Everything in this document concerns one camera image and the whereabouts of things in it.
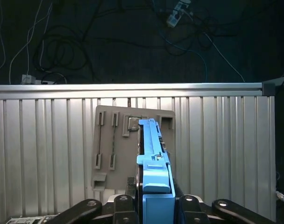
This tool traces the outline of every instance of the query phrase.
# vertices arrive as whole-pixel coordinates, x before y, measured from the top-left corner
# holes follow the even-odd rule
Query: blue 3d-printed part
[[[141,119],[144,155],[137,156],[143,165],[143,224],[172,224],[175,191],[167,152],[161,147],[162,138],[154,119]]]

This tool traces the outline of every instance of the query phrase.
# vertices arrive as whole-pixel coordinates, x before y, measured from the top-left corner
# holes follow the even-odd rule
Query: black cable
[[[150,9],[149,7],[137,7],[137,8],[125,8],[124,11],[149,10],[149,9]],[[99,14],[97,14],[97,16],[95,16],[95,18],[101,18],[109,14],[118,14],[118,13],[121,13],[121,12],[115,8],[112,8],[112,9],[100,12]]]
[[[282,82],[282,84],[278,87],[278,90],[276,92],[276,96],[278,95],[278,93],[283,89],[283,86],[284,86],[284,81]]]
[[[218,24],[218,26],[228,26],[228,25],[238,24],[238,23],[241,23],[241,22],[244,22],[244,21],[247,21],[247,20],[251,20],[254,17],[256,17],[256,16],[266,12],[269,8],[271,8],[277,2],[278,2],[278,0],[272,1],[270,4],[268,4],[267,6],[263,7],[260,11],[258,11],[257,13],[255,13],[255,14],[249,16],[249,17],[240,18],[238,21],[234,21],[234,22],[227,22],[227,23]]]
[[[46,77],[49,77],[50,75],[54,75],[54,74],[58,74],[58,75],[60,75],[61,76],[61,78],[65,78],[65,76],[63,76],[61,73],[59,73],[59,72],[49,72],[49,73],[47,73],[47,74],[45,74],[43,77],[42,77],[42,79],[41,79],[41,85],[43,84],[43,81],[45,80],[45,78]]]
[[[87,37],[87,35],[88,35],[88,32],[89,32],[89,30],[90,30],[90,28],[91,28],[91,26],[92,26],[94,20],[96,19],[96,15],[98,14],[99,9],[100,9],[100,7],[101,7],[101,5],[102,5],[103,3],[104,3],[104,0],[99,0],[99,3],[98,3],[98,5],[96,6],[96,9],[95,9],[95,11],[94,11],[94,14],[93,14],[93,16],[91,17],[90,22],[89,22],[89,24],[88,24],[86,30],[84,31],[84,34],[83,34],[83,36],[82,36],[82,42],[85,41],[85,39],[86,39],[86,37]]]
[[[53,85],[57,84],[58,82],[60,82],[60,81],[63,80],[64,78],[66,78],[66,79],[68,80],[68,77],[77,77],[77,78],[80,77],[80,78],[86,80],[88,84],[90,83],[90,80],[89,80],[87,77],[85,77],[85,76],[82,76],[82,75],[67,75],[67,76],[61,77],[61,78],[59,78],[58,80],[56,80],[56,81],[53,83]]]
[[[68,31],[70,35],[52,33],[54,31],[62,33],[63,30]],[[43,41],[47,42],[45,55],[49,62],[49,66],[41,66],[39,63],[39,53],[43,46]],[[70,49],[71,51],[70,58],[66,58],[66,56],[68,55],[65,53],[67,49]],[[75,56],[75,50],[81,52],[82,56],[85,59],[84,62],[77,67],[74,66],[74,59],[79,58],[79,56]],[[89,55],[86,51],[86,47],[84,46],[81,38],[77,35],[75,31],[63,25],[52,26],[45,32],[38,46],[35,49],[32,62],[34,67],[38,71],[51,70],[56,67],[64,68],[66,70],[80,70],[87,65],[89,67],[89,70],[91,71],[92,82],[94,81],[94,78],[96,78],[92,62],[89,58]]]

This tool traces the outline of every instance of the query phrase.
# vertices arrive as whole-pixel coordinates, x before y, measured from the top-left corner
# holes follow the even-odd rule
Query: aluminum panel
[[[274,220],[274,98],[261,95],[261,84],[0,86],[0,221],[124,192],[91,188],[97,105],[173,110],[184,193]]]
[[[21,167],[23,170],[24,212],[30,216],[38,214],[37,148],[36,148],[36,108],[35,100],[20,101],[21,123]]]
[[[218,195],[217,104],[214,97],[203,98],[204,195],[211,204]]]

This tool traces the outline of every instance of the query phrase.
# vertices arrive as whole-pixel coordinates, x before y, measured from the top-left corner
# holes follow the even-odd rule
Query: screw
[[[189,202],[193,200],[193,198],[191,196],[186,196],[185,199]]]
[[[122,201],[125,201],[125,200],[127,200],[128,198],[126,197],[126,196],[122,196],[121,198],[120,198],[120,200],[122,200]]]
[[[88,202],[87,205],[88,205],[88,206],[94,206],[94,205],[96,205],[96,202],[95,202],[95,201],[90,201],[90,202]]]
[[[219,201],[218,204],[222,207],[226,207],[227,206],[227,203],[224,202],[224,201]]]

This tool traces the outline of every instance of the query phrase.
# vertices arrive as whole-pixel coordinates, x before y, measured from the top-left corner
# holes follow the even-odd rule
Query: power strip
[[[186,10],[189,7],[190,3],[190,0],[180,0],[177,3],[172,14],[167,19],[168,26],[174,28],[178,24],[179,20],[184,14],[183,10]]]

